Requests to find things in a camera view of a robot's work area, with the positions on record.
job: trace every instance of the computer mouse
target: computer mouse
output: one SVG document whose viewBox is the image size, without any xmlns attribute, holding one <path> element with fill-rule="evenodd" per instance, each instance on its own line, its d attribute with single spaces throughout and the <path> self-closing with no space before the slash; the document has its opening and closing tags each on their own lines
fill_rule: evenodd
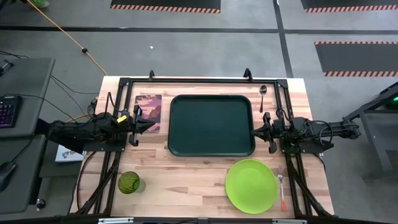
<svg viewBox="0 0 398 224">
<path fill-rule="evenodd" d="M 12 173 L 17 168 L 14 162 L 5 162 L 0 165 L 0 192 L 7 188 L 10 183 Z"/>
</svg>

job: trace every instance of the floor mat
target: floor mat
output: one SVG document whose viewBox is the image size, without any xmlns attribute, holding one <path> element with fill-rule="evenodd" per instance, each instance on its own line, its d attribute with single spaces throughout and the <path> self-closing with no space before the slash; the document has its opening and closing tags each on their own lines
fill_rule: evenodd
<svg viewBox="0 0 398 224">
<path fill-rule="evenodd" d="M 301 0 L 306 12 L 396 10 L 396 0 Z"/>
<path fill-rule="evenodd" d="M 221 11 L 221 0 L 112 0 L 111 9 L 217 14 Z"/>
<path fill-rule="evenodd" d="M 398 42 L 316 41 L 327 77 L 396 77 Z"/>
</svg>

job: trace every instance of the yellow cable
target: yellow cable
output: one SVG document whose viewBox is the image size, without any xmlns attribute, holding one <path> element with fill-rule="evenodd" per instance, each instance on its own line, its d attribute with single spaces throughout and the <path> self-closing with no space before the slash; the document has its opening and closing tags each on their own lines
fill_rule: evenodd
<svg viewBox="0 0 398 224">
<path fill-rule="evenodd" d="M 65 32 L 60 26 L 58 26 L 53 20 L 51 20 L 48 16 L 46 16 L 38 7 L 36 7 L 33 3 L 31 3 L 30 0 L 27 0 L 31 6 L 33 6 L 41 15 L 43 15 L 46 19 L 48 19 L 52 24 L 54 24 L 60 31 L 62 31 L 65 35 L 67 35 L 74 43 L 77 44 L 82 50 L 84 49 L 83 46 L 81 46 L 71 35 L 69 35 L 67 32 Z M 101 71 L 104 73 L 105 76 L 108 76 L 108 74 L 105 72 L 105 70 L 99 65 L 99 63 L 93 58 L 93 56 L 90 55 L 90 53 L 86 52 L 86 54 L 89 56 L 89 58 L 96 64 L 96 66 L 101 69 Z"/>
<path fill-rule="evenodd" d="M 70 119 L 70 120 L 66 121 L 66 123 L 70 123 L 72 121 L 75 121 L 75 120 L 80 119 L 80 118 L 85 118 L 85 117 L 88 117 L 88 114 L 83 114 L 83 115 L 77 116 L 76 118 L 73 118 L 73 119 Z"/>
</svg>

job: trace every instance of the keyboard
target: keyboard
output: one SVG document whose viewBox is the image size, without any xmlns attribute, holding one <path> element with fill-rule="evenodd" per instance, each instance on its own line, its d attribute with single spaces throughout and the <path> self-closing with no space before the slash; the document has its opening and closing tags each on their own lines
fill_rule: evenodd
<svg viewBox="0 0 398 224">
<path fill-rule="evenodd" d="M 15 126 L 21 101 L 20 96 L 0 97 L 0 129 Z"/>
</svg>

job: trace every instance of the dark green tray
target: dark green tray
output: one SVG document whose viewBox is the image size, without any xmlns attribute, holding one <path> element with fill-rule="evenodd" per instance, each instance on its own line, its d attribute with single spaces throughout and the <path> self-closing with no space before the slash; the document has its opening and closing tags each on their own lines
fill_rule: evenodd
<svg viewBox="0 0 398 224">
<path fill-rule="evenodd" d="M 170 105 L 176 156 L 248 156 L 255 148 L 251 103 L 238 95 L 179 95 Z"/>
</svg>

